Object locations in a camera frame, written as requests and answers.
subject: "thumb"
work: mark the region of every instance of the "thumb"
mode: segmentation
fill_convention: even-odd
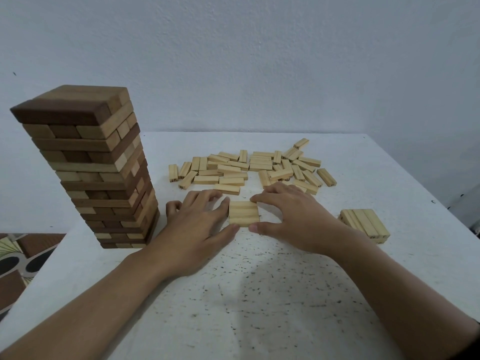
[[[229,244],[233,240],[235,234],[238,232],[239,229],[240,226],[238,226],[237,224],[229,224],[218,234],[209,237],[206,240],[208,250],[212,251],[213,253],[217,253],[222,250],[225,246],[227,246],[227,244]]]
[[[267,235],[273,238],[277,237],[281,223],[255,222],[248,226],[250,232],[260,235]]]

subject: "fingernail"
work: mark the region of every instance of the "fingernail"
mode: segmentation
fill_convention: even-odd
[[[255,234],[258,234],[258,227],[256,223],[252,223],[250,226],[248,226],[248,230],[250,232],[253,232]]]

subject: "white table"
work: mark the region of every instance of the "white table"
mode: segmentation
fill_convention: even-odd
[[[362,134],[142,133],[162,219],[186,194],[167,165],[219,151],[285,151],[310,139],[305,156],[337,180],[316,199],[333,215],[373,208],[392,236],[394,260],[480,319],[480,242],[374,141]],[[194,186],[191,189],[207,189]],[[249,172],[245,200],[261,192]],[[262,221],[277,221],[260,208]],[[101,249],[79,222],[0,323],[0,350],[104,277],[133,249]],[[197,274],[152,295],[111,359],[392,359],[401,357],[355,285],[332,260],[240,229]]]

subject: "wooden block tower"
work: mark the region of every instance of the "wooden block tower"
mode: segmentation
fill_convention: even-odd
[[[160,212],[128,90],[63,85],[10,110],[101,246],[144,247]]]

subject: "hand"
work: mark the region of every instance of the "hand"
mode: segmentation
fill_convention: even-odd
[[[240,228],[237,224],[211,236],[215,226],[227,217],[230,198],[226,197],[213,211],[206,211],[205,207],[221,196],[222,192],[215,189],[190,191],[183,203],[174,200],[166,204],[165,228],[143,249],[154,262],[165,265],[165,276],[195,273],[233,240]]]
[[[352,230],[295,185],[276,182],[250,201],[273,205],[283,215],[282,223],[252,223],[251,232],[288,242],[306,252],[332,256],[342,238]]]

